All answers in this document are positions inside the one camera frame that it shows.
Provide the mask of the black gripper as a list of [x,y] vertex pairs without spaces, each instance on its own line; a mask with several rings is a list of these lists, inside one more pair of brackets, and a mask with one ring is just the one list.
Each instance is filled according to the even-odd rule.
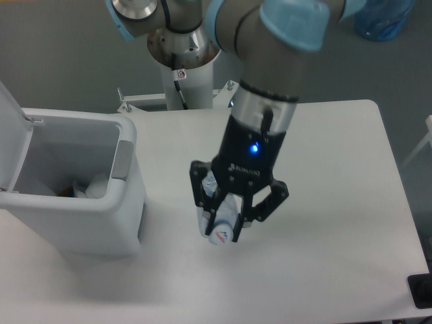
[[[217,210],[223,202],[223,190],[242,196],[242,207],[234,227],[232,242],[237,242],[246,223],[263,222],[289,197],[285,182],[273,177],[286,133],[270,133],[273,115],[265,114],[256,130],[230,116],[218,154],[212,162],[193,161],[190,181],[194,202],[209,214],[206,235],[213,231]],[[215,192],[208,196],[203,180],[212,171],[217,181]],[[269,186],[271,192],[253,206],[253,196]]]

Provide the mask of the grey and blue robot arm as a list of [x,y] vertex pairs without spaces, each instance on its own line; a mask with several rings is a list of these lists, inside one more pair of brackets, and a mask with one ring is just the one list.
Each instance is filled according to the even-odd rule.
[[161,32],[168,66],[206,59],[214,44],[244,62],[221,147],[210,162],[193,161],[190,181],[202,236],[223,246],[264,221],[289,192],[273,168],[328,25],[364,1],[108,1],[125,38]]

